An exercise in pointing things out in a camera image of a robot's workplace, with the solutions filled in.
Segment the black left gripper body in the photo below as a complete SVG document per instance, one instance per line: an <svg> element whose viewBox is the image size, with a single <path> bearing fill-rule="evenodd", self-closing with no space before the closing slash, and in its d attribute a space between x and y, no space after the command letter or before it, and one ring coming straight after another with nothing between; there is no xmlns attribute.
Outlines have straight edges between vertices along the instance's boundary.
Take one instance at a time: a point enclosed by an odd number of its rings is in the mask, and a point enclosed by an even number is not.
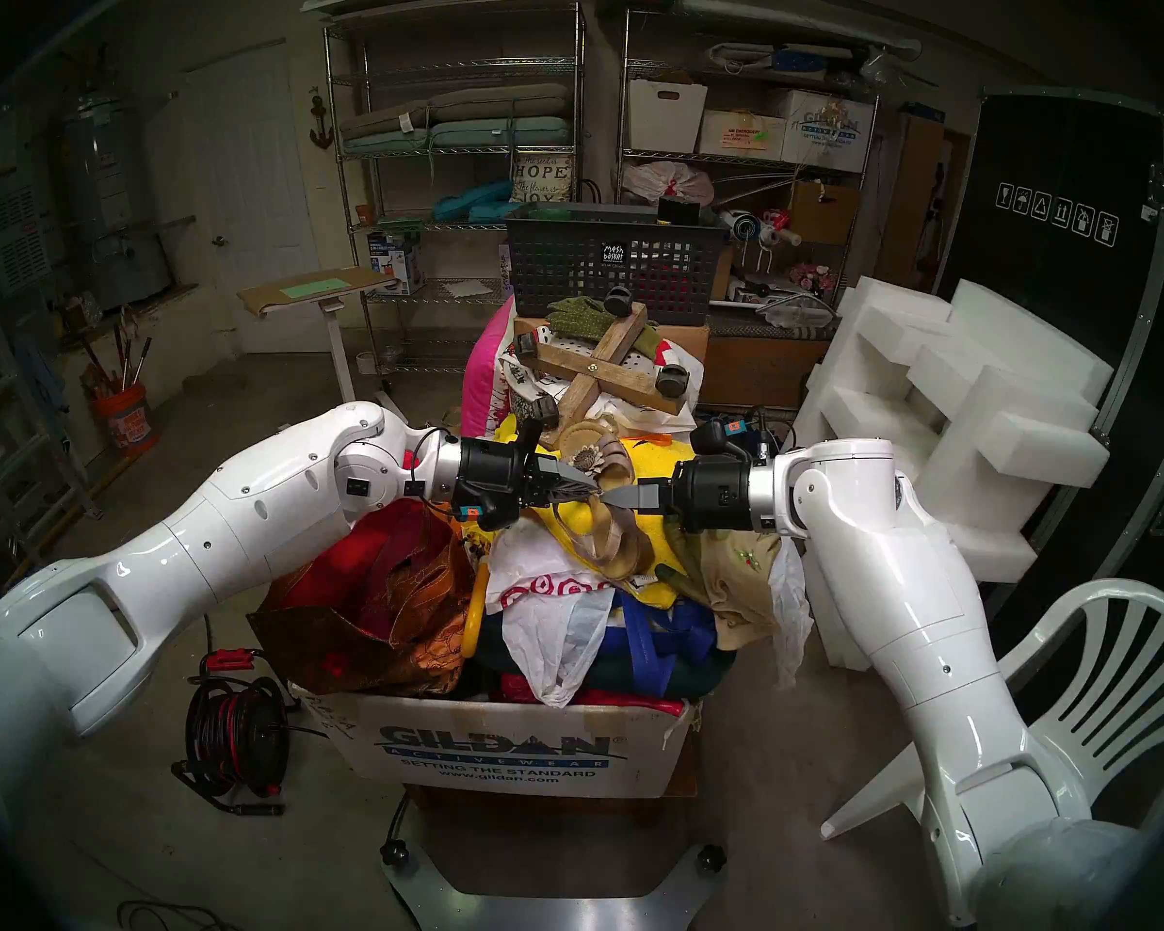
<svg viewBox="0 0 1164 931"><path fill-rule="evenodd" d="M535 418L517 422L511 443L461 438L455 479L455 516L494 532L508 528L521 510L546 506L546 478L537 461L544 424Z"/></svg>

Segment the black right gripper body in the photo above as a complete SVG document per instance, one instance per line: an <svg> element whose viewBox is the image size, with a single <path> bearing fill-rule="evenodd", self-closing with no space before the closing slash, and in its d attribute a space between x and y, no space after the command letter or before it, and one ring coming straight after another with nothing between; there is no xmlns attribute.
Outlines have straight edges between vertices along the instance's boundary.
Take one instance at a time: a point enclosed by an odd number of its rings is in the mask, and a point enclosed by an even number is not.
<svg viewBox="0 0 1164 931"><path fill-rule="evenodd" d="M686 532L753 530L750 503L752 463L731 454L677 462L670 475L670 514Z"/></svg>

